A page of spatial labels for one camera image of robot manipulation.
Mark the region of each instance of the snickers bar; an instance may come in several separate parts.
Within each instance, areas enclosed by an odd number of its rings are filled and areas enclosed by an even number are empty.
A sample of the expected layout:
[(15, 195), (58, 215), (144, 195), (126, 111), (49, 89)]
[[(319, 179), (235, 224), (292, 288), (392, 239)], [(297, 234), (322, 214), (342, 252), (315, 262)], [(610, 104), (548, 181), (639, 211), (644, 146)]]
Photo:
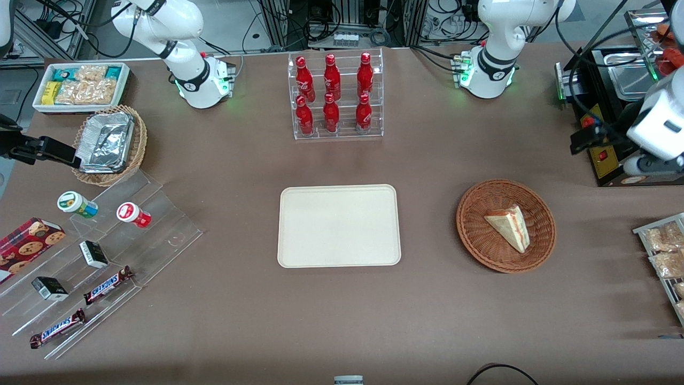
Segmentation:
[(83, 297), (85, 298), (85, 304), (90, 305), (91, 303), (104, 297), (105, 295), (107, 295), (107, 293), (114, 290), (115, 287), (121, 285), (125, 280), (129, 279), (130, 277), (133, 277), (133, 272), (131, 272), (131, 268), (129, 268), (126, 265), (126, 267), (121, 269), (108, 280), (104, 281), (102, 284), (100, 284), (100, 286), (97, 286), (96, 288), (92, 289), (90, 293), (84, 294)]
[(43, 333), (32, 336), (30, 341), (31, 349), (37, 349), (41, 347), (43, 344), (47, 343), (50, 338), (65, 332), (67, 329), (78, 323), (86, 323), (86, 314), (83, 312), (83, 309), (76, 310), (76, 313), (74, 313), (72, 316), (64, 319), (64, 321), (54, 325)]

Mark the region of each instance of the red switch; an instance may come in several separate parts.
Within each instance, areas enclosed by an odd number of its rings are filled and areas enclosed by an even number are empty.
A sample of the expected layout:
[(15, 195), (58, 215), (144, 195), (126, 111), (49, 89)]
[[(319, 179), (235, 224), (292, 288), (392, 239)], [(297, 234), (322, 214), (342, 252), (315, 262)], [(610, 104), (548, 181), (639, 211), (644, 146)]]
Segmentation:
[(596, 123), (596, 120), (591, 116), (587, 116), (582, 119), (582, 128), (592, 127)]

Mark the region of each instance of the sandwich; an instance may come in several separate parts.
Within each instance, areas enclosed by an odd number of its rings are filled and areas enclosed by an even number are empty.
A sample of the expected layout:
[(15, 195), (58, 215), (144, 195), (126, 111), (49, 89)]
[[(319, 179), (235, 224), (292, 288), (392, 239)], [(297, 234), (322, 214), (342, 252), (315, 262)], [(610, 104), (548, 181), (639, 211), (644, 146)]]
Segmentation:
[(529, 234), (523, 212), (518, 205), (506, 210), (488, 211), (484, 218), (515, 250), (525, 252), (529, 246)]

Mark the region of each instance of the aluminum foil container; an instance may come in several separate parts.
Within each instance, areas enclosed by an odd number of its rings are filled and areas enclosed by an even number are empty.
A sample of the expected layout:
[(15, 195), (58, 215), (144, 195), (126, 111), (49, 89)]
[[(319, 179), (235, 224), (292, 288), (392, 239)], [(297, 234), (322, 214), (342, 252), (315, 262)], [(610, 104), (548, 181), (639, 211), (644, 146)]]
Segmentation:
[(91, 116), (81, 135), (76, 156), (84, 173), (121, 173), (131, 148), (135, 119), (126, 112)]

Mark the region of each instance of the basket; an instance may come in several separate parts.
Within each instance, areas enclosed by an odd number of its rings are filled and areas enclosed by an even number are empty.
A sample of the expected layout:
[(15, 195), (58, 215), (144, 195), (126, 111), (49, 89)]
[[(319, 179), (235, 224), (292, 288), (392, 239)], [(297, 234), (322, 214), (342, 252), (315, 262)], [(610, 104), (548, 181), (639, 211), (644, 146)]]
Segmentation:
[[(88, 184), (95, 184), (101, 187), (109, 187), (114, 182), (121, 179), (127, 173), (136, 170), (140, 167), (142, 163), (142, 158), (145, 156), (145, 145), (147, 145), (147, 128), (145, 127), (145, 122), (142, 121), (140, 115), (133, 109), (126, 105), (117, 105), (116, 107), (110, 107), (101, 111), (98, 114), (113, 114), (115, 112), (126, 112), (135, 118), (135, 127), (133, 127), (133, 137), (131, 139), (131, 149), (129, 150), (129, 155), (127, 159), (127, 165), (124, 171), (119, 174), (86, 174), (73, 169), (74, 175), (81, 182)], [(86, 126), (87, 119), (81, 125), (78, 134), (76, 134), (76, 139), (74, 140), (74, 148), (78, 148), (81, 142), (81, 135), (83, 134), (83, 129)]]
[[(517, 204), (525, 217), (529, 246), (519, 253), (485, 219), (487, 211)], [(555, 246), (556, 228), (549, 207), (528, 187), (506, 179), (478, 183), (466, 191), (456, 210), (456, 229), (466, 249), (483, 265), (502, 273), (524, 273), (544, 263)]]

